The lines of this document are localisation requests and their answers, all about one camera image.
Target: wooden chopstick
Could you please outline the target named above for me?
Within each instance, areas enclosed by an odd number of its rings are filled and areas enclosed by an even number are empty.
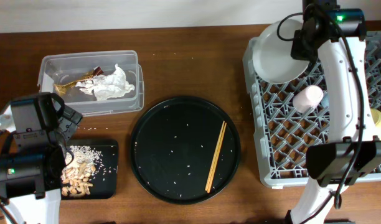
[[[223,127],[222,127],[222,131],[220,133],[220,138],[219,138],[219,141],[217,143],[217,147],[215,148],[215,157],[213,158],[213,161],[212,161],[212,164],[211,164],[212,165],[212,171],[210,170],[210,178],[207,180],[207,184],[208,184],[208,187],[207,187],[207,190],[206,190],[207,193],[210,193],[211,186],[213,184],[215,169],[217,168],[218,158],[220,156],[222,141],[223,141],[223,137],[225,135],[225,129],[226,128],[227,128],[227,123],[224,122]]]
[[[207,191],[207,189],[209,188],[210,178],[211,178],[211,175],[213,173],[214,161],[215,161],[215,158],[217,157],[218,146],[220,145],[221,135],[222,135],[222,130],[223,130],[224,124],[225,124],[225,121],[222,121],[220,135],[218,136],[217,145],[215,146],[214,157],[213,157],[213,160],[211,161],[211,167],[210,167],[209,177],[207,178],[207,183],[205,184],[205,189],[204,189],[205,191]]]

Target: dish rack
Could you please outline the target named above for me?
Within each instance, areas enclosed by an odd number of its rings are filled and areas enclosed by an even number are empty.
[[[321,104],[301,114],[292,99],[309,85],[326,91],[324,72],[319,63],[293,81],[275,85],[264,82],[254,71],[249,41],[243,56],[247,92],[252,100],[254,142],[262,184],[273,189],[305,185],[308,180],[305,158],[309,146],[327,143],[329,108]],[[371,108],[381,111],[381,31],[366,37],[365,73]],[[381,181],[381,165],[357,182]]]

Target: wooden table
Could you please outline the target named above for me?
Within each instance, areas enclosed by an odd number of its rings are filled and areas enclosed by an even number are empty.
[[[370,30],[381,30],[381,22],[368,25]],[[76,138],[119,142],[116,195],[108,200],[63,201],[60,222],[264,223],[283,218],[304,188],[273,190],[261,184],[242,66],[248,41],[266,26],[0,34],[0,110],[11,98],[38,92],[40,63],[46,55],[135,50],[143,68],[142,111],[85,118],[81,127],[86,129],[75,134]],[[172,205],[154,198],[129,166],[129,135],[135,122],[155,103],[178,95],[199,96],[217,104],[232,118],[242,141],[242,163],[231,183],[213,199],[195,205]],[[381,182],[356,184],[347,190],[342,209],[333,209],[328,216],[339,218],[381,223]]]

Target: round tray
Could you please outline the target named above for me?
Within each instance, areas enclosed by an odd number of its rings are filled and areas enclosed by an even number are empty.
[[[210,193],[205,185],[227,123]],[[240,162],[240,140],[229,116],[201,98],[180,96],[147,111],[131,136],[131,168],[139,183],[161,200],[192,204],[217,195]]]

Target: crumpled tissue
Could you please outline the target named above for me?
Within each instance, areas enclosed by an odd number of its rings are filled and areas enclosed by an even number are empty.
[[[111,75],[97,75],[90,80],[77,82],[75,86],[80,87],[80,91],[85,94],[94,94],[98,101],[122,97],[135,90],[135,86],[126,81],[126,74],[123,69],[118,64],[115,67],[116,70]]]

